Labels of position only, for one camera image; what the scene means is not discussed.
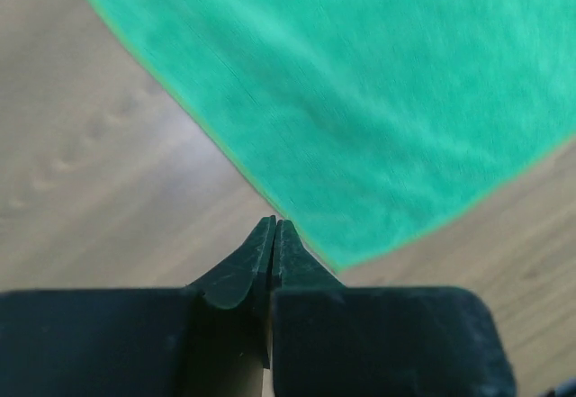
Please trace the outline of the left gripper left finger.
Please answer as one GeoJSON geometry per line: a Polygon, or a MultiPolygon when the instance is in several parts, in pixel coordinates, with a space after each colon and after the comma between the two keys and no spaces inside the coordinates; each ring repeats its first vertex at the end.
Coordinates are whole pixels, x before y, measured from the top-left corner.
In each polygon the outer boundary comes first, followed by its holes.
{"type": "Polygon", "coordinates": [[[1,295],[4,396],[258,396],[275,218],[183,287],[1,295]]]}

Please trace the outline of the green towel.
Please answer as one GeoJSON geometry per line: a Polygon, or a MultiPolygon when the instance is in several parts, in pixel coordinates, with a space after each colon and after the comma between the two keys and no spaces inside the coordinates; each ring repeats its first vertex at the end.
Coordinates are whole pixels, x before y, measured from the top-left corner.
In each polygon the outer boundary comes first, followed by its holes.
{"type": "Polygon", "coordinates": [[[88,0],[343,269],[575,132],[575,0],[88,0]]]}

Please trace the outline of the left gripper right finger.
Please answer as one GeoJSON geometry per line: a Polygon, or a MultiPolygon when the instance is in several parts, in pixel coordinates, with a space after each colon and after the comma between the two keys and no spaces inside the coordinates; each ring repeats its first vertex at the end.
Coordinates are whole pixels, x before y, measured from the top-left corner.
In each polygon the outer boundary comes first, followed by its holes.
{"type": "Polygon", "coordinates": [[[348,287],[289,221],[272,254],[278,396],[513,396],[491,312],[454,286],[348,287]]]}

